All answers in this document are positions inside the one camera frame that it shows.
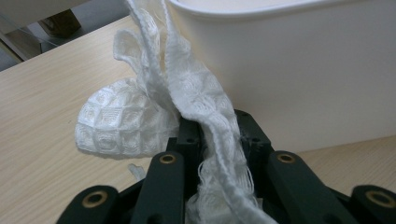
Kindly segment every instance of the gray floor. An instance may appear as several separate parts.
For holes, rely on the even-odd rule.
[[[44,40],[54,43],[58,46],[67,43],[82,35],[97,30],[113,21],[117,21],[128,16],[129,11],[124,4],[124,0],[91,0],[83,5],[72,8],[76,15],[81,28],[67,39],[49,37],[38,23],[28,26],[32,33]],[[56,47],[39,40],[43,52],[54,49]],[[17,63],[9,57],[2,49],[0,49],[0,72],[16,65]]]

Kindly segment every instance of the wooden table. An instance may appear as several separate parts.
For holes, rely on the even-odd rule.
[[[116,21],[0,73],[0,223],[54,223],[87,187],[135,182],[127,165],[77,151],[78,112],[95,91],[132,69],[112,56]],[[396,136],[299,153],[325,184],[349,194],[375,184],[396,191]]]

